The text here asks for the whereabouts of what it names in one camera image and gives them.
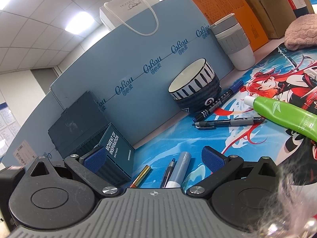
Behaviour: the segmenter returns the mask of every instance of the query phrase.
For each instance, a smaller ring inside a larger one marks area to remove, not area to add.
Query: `anime mousepad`
[[[245,86],[205,120],[258,116],[244,104],[247,95],[279,99],[317,114],[317,81],[307,74],[307,69],[317,71],[317,48],[292,52],[280,45],[248,70],[241,77]],[[152,167],[141,188],[159,188],[172,158],[177,160],[182,151],[188,151],[192,159],[182,185],[186,191],[211,174],[201,160],[202,148],[207,145],[226,156],[239,155],[245,161],[269,156],[276,164],[294,164],[296,184],[317,182],[317,144],[297,132],[269,120],[252,126],[203,131],[192,123],[189,115],[136,150],[132,179],[145,165]]]

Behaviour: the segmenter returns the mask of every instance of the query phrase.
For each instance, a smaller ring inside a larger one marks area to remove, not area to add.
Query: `red label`
[[[291,5],[292,9],[293,9],[293,10],[296,10],[296,6],[295,6],[293,0],[288,0],[288,2],[289,2],[289,4]]]

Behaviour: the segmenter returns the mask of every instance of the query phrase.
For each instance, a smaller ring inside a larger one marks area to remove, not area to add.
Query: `ceiling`
[[[111,0],[10,0],[0,10],[0,73],[58,65],[102,23],[99,8]],[[74,35],[69,21],[86,11],[90,28]]]

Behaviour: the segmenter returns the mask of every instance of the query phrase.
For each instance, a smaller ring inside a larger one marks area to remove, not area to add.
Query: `marker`
[[[161,182],[161,186],[160,188],[165,188],[166,187],[166,184],[167,182],[169,181],[170,177],[171,177],[171,174],[174,170],[174,167],[175,167],[175,158],[172,159],[172,161],[168,164],[166,170],[165,170],[165,173],[163,175],[163,179],[162,179],[162,182]]]
[[[238,90],[244,85],[242,80],[236,81],[227,92],[223,93],[216,101],[214,101],[209,107],[207,107],[204,111],[197,114],[194,118],[194,122],[202,121],[208,115],[212,114],[218,107],[224,104],[229,98],[231,98]]]
[[[229,120],[217,120],[217,121],[199,121],[193,123],[199,130],[211,130],[216,129],[216,126],[242,126],[242,125],[252,125],[254,123],[264,122],[266,118],[264,117],[246,117],[246,118],[234,118]]]
[[[130,188],[137,188],[141,185],[141,182],[144,180],[144,178],[149,174],[150,170],[152,168],[148,165],[146,165],[143,170],[139,173],[137,178],[133,181],[133,183],[130,185]]]
[[[177,163],[172,172],[170,180],[166,184],[165,188],[180,188],[182,186],[190,161],[191,161],[190,153],[188,152],[180,153],[180,157],[177,160]]]

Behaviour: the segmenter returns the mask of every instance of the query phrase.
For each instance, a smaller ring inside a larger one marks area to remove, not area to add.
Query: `blue and white bowl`
[[[210,64],[200,58],[173,80],[168,91],[183,111],[195,113],[219,97],[221,86]]]
[[[216,76],[205,58],[200,58],[187,66],[173,80],[168,92],[175,100],[183,99],[195,94]]]
[[[221,93],[220,81],[217,76],[206,86],[189,97],[175,100],[180,109],[187,113],[197,113],[217,100]]]

